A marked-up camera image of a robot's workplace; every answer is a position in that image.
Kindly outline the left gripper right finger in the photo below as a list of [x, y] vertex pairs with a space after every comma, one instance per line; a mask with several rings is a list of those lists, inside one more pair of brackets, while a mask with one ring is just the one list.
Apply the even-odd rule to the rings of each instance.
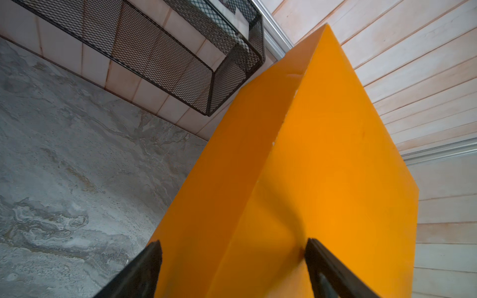
[[308, 239], [304, 258], [314, 297], [376, 298], [378, 296], [317, 239]]

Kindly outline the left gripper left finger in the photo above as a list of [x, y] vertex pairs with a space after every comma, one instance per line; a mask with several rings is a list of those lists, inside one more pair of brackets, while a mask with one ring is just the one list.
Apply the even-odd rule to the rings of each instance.
[[161, 264], [160, 241], [149, 243], [94, 298], [153, 298]]

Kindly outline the orange shoebox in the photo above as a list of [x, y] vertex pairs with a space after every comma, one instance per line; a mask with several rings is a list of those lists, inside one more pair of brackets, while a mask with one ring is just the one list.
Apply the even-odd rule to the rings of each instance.
[[419, 189], [328, 25], [236, 95], [152, 236], [158, 298], [310, 298], [322, 243], [412, 293]]

